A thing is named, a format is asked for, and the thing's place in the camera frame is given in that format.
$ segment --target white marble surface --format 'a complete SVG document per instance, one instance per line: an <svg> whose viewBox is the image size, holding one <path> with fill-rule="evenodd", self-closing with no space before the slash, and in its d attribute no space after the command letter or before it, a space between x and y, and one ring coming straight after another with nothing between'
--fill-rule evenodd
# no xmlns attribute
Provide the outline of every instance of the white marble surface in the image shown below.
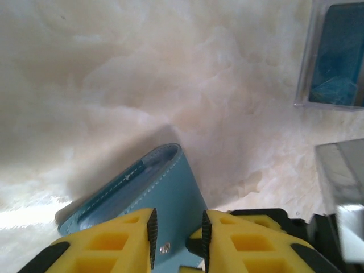
<svg viewBox="0 0 364 273"><path fill-rule="evenodd" d="M2 272L162 143L183 145L211 208L323 212L313 146L364 137L364 113L293 108L310 6L1 1Z"/></svg>

